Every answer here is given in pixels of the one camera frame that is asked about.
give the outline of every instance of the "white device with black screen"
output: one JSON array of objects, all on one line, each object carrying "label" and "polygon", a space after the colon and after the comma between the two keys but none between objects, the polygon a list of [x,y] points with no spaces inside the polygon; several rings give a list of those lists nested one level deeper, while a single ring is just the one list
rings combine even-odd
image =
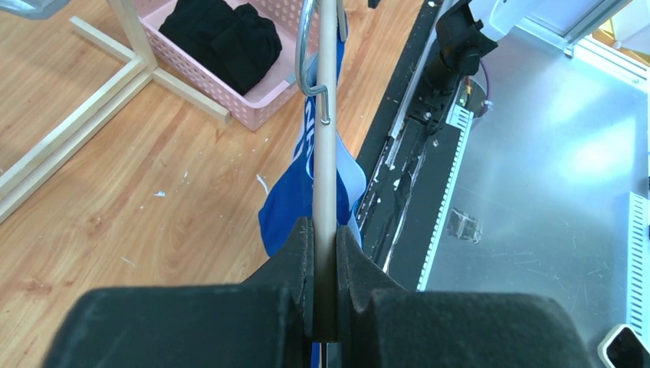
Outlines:
[{"label": "white device with black screen", "polygon": [[650,368],[650,352],[627,324],[620,324],[598,345],[598,356],[608,368]]}]

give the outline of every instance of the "black cloth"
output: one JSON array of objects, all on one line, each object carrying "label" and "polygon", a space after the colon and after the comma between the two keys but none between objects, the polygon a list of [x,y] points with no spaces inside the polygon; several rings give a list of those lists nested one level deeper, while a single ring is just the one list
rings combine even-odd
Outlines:
[{"label": "black cloth", "polygon": [[270,19],[244,4],[179,0],[160,33],[224,81],[246,94],[280,56],[282,43]]}]

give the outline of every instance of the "pink basket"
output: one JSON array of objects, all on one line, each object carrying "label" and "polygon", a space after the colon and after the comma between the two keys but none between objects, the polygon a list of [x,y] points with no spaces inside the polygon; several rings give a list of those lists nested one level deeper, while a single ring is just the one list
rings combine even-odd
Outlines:
[{"label": "pink basket", "polygon": [[[253,5],[260,16],[275,23],[282,52],[266,77],[244,96],[232,90],[196,60],[158,32],[177,0],[134,0],[149,43],[156,55],[188,78],[204,94],[226,107],[250,130],[257,130],[298,91],[295,78],[295,54],[302,0],[226,0],[233,8]],[[309,50],[317,49],[318,17],[314,15]]]}]

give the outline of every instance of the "gray plastic object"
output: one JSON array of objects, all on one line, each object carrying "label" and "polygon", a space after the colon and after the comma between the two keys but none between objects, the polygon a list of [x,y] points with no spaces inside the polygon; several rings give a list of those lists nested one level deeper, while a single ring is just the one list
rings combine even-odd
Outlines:
[{"label": "gray plastic object", "polygon": [[0,11],[26,19],[47,19],[70,0],[0,0]]}]

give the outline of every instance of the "wood grain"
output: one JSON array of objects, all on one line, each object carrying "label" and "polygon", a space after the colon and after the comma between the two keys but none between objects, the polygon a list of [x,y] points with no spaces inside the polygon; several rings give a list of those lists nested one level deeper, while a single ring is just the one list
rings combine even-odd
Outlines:
[{"label": "wood grain", "polygon": [[[339,128],[357,153],[421,2],[346,0]],[[126,44],[100,1],[43,22],[0,14],[0,168],[122,65],[74,35],[79,15]],[[290,160],[296,96],[258,132],[150,84],[0,226],[0,366],[37,366],[71,305],[109,285],[238,282],[266,255],[257,213]],[[154,194],[164,191],[164,197]]]}]

